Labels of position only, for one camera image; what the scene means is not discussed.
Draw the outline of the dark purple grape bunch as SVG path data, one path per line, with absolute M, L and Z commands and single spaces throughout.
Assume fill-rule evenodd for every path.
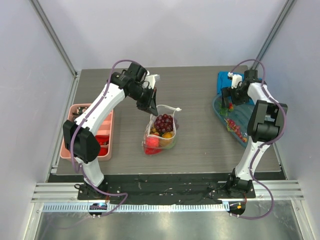
M 171 132 L 174 131 L 174 126 L 177 128 L 177 119 L 172 114 L 158 115 L 152 125 L 159 132 Z

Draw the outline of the clear zip top bag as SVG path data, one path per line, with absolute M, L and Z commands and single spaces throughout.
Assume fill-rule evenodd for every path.
M 149 156 L 172 149 L 178 139 L 176 113 L 182 109 L 164 104 L 157 105 L 156 109 L 158 115 L 150 115 L 142 141 L 143 152 Z

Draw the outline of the orange toy fruit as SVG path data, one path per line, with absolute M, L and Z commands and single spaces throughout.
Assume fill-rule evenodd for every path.
M 171 139 L 173 136 L 174 135 L 173 135 L 172 132 L 166 132 L 161 137 L 164 138 L 164 139 Z

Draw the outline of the red textured ball fruit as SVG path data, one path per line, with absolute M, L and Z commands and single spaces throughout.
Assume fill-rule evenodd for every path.
M 156 136 L 148 136 L 145 140 L 147 148 L 158 148 L 160 145 L 160 139 Z

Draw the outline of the red apple toy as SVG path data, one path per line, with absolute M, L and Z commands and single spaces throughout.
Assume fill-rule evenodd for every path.
M 150 147 L 145 147 L 144 148 L 144 153 L 146 155 L 156 155 L 162 152 L 162 149 L 159 148 L 150 148 Z

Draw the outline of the yellow-brown longan bunch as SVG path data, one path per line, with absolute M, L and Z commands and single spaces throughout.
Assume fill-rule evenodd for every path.
M 159 138 L 159 148 L 168 148 L 171 144 L 174 143 L 174 138 L 175 138 L 175 135 L 176 135 L 174 131 L 168 131 L 168 132 L 172 132 L 173 133 L 173 137 L 172 138 L 169 138 L 169 139 L 162 138 L 162 135 L 164 133 L 167 133 L 167 132 L 158 131 L 158 130 L 156 130 L 155 127 L 152 127 L 150 129 L 149 134 L 151 136 Z

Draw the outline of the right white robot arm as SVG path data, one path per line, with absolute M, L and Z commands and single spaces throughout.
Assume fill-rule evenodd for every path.
M 250 100 L 254 108 L 247 125 L 247 147 L 239 164 L 225 184 L 226 193 L 233 198 L 253 191 L 255 170 L 270 145 L 284 134 L 288 106 L 271 95 L 257 70 L 246 70 L 244 75 L 229 72 L 231 86 L 221 89 L 222 106 L 242 105 Z

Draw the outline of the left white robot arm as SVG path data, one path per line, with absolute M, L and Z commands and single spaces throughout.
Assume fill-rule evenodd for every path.
M 76 173 L 81 172 L 89 185 L 89 194 L 100 200 L 107 192 L 98 154 L 101 146 L 97 132 L 111 111 L 126 97 L 136 102 L 136 107 L 148 114 L 158 115 L 156 107 L 156 82 L 158 74 L 150 74 L 142 65 L 130 60 L 127 69 L 111 69 L 101 93 L 74 121 L 66 120 L 62 126 L 64 146 L 70 152 Z

